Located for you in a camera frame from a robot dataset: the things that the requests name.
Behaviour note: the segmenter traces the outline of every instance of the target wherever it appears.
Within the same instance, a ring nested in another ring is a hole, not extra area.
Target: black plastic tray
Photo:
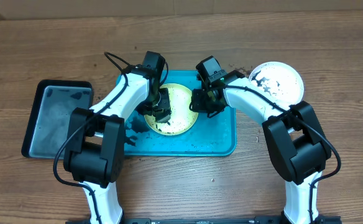
[[[65,141],[67,136],[71,112],[76,107],[88,109],[92,100],[93,90],[89,82],[69,80],[39,82],[21,154],[25,157],[53,159],[60,147],[56,147],[57,144],[61,145],[60,142]],[[41,141],[39,144],[34,144],[37,138]]]

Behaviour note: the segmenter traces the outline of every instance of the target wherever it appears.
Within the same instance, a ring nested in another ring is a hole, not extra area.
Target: blue tray
[[[201,88],[196,75],[194,70],[170,70],[165,83]],[[237,146],[236,110],[230,107],[210,119],[200,113],[192,128],[176,136],[156,133],[136,111],[125,127],[125,156],[228,156]]]

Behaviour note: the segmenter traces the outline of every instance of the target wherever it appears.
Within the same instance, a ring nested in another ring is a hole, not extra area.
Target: black cable
[[[59,148],[58,152],[56,153],[56,156],[54,158],[54,161],[53,161],[53,174],[55,176],[55,178],[62,184],[65,184],[65,185],[69,185],[69,186],[73,186],[73,187],[83,187],[84,189],[88,190],[89,191],[89,195],[92,196],[92,200],[93,200],[93,207],[94,207],[94,212],[96,214],[96,220],[99,222],[99,224],[102,224],[101,223],[101,218],[100,218],[100,215],[99,215],[99,210],[98,210],[98,207],[97,207],[97,201],[96,201],[96,196],[94,195],[94,190],[85,185],[85,184],[79,184],[79,183],[74,183],[74,182],[69,182],[69,181],[66,181],[66,180],[63,180],[59,175],[58,175],[58,172],[57,172],[57,164],[58,164],[58,160],[60,158],[60,155],[62,154],[62,152],[64,151],[65,147],[67,146],[67,144],[71,141],[71,139],[76,135],[78,134],[87,124],[90,123],[90,121],[92,121],[93,119],[95,119],[97,116],[99,116],[103,111],[105,111],[106,109],[108,109],[121,95],[122,93],[125,91],[126,87],[127,87],[127,84],[128,84],[128,80],[127,80],[127,76],[125,73],[122,72],[122,68],[113,60],[111,59],[110,57],[108,57],[108,55],[112,56],[112,57],[115,57],[117,59],[119,59],[120,61],[126,63],[127,65],[130,65],[129,63],[125,62],[123,59],[119,58],[118,56],[115,56],[111,53],[108,53],[108,52],[105,52],[104,55],[108,58],[108,60],[110,60],[110,62],[112,62],[120,71],[121,71],[121,75],[124,76],[125,78],[125,84],[123,86],[123,88],[120,90],[120,92],[112,99],[110,100],[108,103],[106,103],[106,105],[101,108],[99,111],[97,111],[91,118],[87,119],[79,128],[77,128],[74,133],[71,134],[70,137],[67,138],[67,140],[62,144],[62,146]]]
[[[167,61],[165,61],[165,65],[167,66],[167,73],[166,73],[165,77],[163,78],[163,80],[159,83],[159,86],[162,86],[165,83],[165,81],[167,80],[167,78],[168,78],[169,65],[168,65]]]
[[[112,53],[110,53],[110,52],[105,52],[104,53],[104,55],[106,56],[106,58],[110,61],[110,62],[112,62],[120,71],[122,71],[122,68],[112,59],[112,58],[110,58],[109,56],[112,56],[112,57],[114,57],[114,58],[116,58],[116,59],[118,59],[118,60],[120,60],[120,61],[122,61],[122,62],[124,62],[126,65],[130,65],[127,61],[125,61],[124,59],[122,59],[122,58],[120,58],[120,57],[118,57],[117,55],[114,55],[114,54],[112,54]]]
[[[206,117],[207,118],[213,118],[214,116],[220,114],[221,112],[223,112],[223,110],[219,110],[219,111],[215,112],[214,114],[207,114]]]
[[[253,90],[251,88],[248,88],[246,86],[233,86],[233,85],[225,85],[225,86],[220,86],[220,87],[216,87],[216,88],[212,88],[209,91],[213,91],[213,90],[220,90],[220,89],[225,89],[225,88],[236,88],[236,89],[240,89],[240,90],[245,90],[245,91],[249,91],[251,93],[254,93],[255,95],[257,95],[258,97],[260,97],[261,99],[263,99],[264,101],[266,101],[268,104],[272,105],[275,109],[281,111],[282,113],[286,113],[289,117],[293,118],[296,122],[298,122],[299,124],[301,124],[303,127],[309,129],[310,131],[314,132],[319,138],[321,138],[321,140],[323,140],[323,142],[325,144],[327,144],[333,154],[335,155],[336,157],[336,161],[338,162],[337,166],[336,166],[336,169],[324,176],[321,176],[321,177],[318,177],[317,179],[313,180],[312,183],[310,184],[310,194],[309,194],[309,214],[310,214],[310,223],[313,224],[313,189],[315,187],[315,184],[317,182],[319,182],[320,180],[324,180],[324,179],[327,179],[329,177],[332,177],[334,176],[335,174],[337,174],[340,169],[341,169],[341,166],[342,166],[342,161],[341,161],[341,157],[338,153],[338,151],[336,150],[336,148],[322,135],[320,134],[319,132],[317,132],[316,130],[314,130],[310,125],[306,124],[304,121],[302,121],[300,118],[294,116],[293,114],[289,113],[287,110],[281,108],[279,105],[277,105],[275,102],[269,100],[268,98],[266,98],[264,95],[262,95],[261,93],[259,93],[258,91],[256,90]]]

